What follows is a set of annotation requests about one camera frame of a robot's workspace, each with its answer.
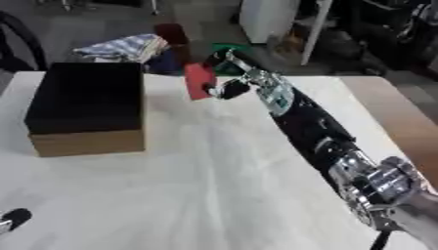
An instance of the red block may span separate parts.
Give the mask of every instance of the red block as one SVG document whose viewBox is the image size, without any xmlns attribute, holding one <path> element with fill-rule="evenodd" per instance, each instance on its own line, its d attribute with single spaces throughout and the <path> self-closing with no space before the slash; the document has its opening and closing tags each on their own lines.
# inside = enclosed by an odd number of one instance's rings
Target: red block
<svg viewBox="0 0 438 250">
<path fill-rule="evenodd" d="M 205 68 L 200 63 L 187 64 L 185 67 L 187 91 L 193 101 L 209 98 L 203 90 L 205 83 L 216 85 L 216 75 L 212 68 Z"/>
</svg>

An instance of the cardboard box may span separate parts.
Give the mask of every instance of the cardboard box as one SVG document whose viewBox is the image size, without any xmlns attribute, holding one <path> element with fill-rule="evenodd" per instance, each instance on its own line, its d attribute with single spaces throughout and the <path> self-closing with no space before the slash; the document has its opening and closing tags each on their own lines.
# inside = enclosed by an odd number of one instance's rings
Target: cardboard box
<svg viewBox="0 0 438 250">
<path fill-rule="evenodd" d="M 54 63 L 25 118 L 42 157 L 145 150 L 138 63 Z"/>
</svg>

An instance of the striped cloth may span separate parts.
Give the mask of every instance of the striped cloth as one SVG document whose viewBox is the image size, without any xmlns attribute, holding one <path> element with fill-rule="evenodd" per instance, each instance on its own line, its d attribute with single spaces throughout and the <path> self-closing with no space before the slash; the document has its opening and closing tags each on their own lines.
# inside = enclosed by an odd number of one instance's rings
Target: striped cloth
<svg viewBox="0 0 438 250">
<path fill-rule="evenodd" d="M 84 58 L 145 63 L 168 49 L 167 42 L 155 34 L 141 34 L 74 49 Z"/>
</svg>

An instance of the floor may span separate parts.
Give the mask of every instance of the floor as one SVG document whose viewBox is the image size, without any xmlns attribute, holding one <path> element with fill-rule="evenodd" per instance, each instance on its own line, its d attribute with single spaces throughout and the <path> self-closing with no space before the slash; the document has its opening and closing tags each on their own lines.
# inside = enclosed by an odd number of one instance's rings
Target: floor
<svg viewBox="0 0 438 250">
<path fill-rule="evenodd" d="M 153 32 L 163 22 L 178 22 L 191 40 L 193 57 L 202 60 L 217 42 L 247 44 L 238 25 L 229 23 L 240 0 L 158 0 L 160 14 L 151 15 L 149 0 L 143 8 L 96 5 L 96 10 L 78 7 L 65 12 L 57 0 L 36 6 L 33 0 L 0 0 L 0 10 L 9 12 L 29 26 L 39 37 L 48 61 L 70 62 L 77 59 L 74 48 L 139 33 Z M 23 44 L 12 38 L 11 44 L 22 58 L 29 58 Z M 253 47 L 253 56 L 268 68 L 287 75 L 320 75 L 327 69 L 318 64 L 297 66 L 295 60 L 272 57 L 263 47 Z M 11 75 L 0 72 L 0 93 Z M 438 84 L 408 71 L 390 71 L 390 80 L 407 98 L 438 124 Z"/>
</svg>

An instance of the robotic arm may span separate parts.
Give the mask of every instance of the robotic arm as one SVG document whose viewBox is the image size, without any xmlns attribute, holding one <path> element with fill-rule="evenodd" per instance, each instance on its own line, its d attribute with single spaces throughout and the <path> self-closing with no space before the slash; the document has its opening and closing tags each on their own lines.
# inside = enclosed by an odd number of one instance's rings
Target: robotic arm
<svg viewBox="0 0 438 250">
<path fill-rule="evenodd" d="M 372 162 L 355 145 L 355 138 L 318 104 L 245 54 L 224 49 L 203 65 L 220 63 L 237 66 L 242 76 L 220 86 L 206 83 L 203 90 L 228 100 L 255 87 L 290 143 L 361 222 L 381 231 L 372 250 L 382 249 L 393 230 L 405 231 L 430 249 L 438 249 L 438 196 L 427 190 L 415 166 L 397 157 Z"/>
</svg>

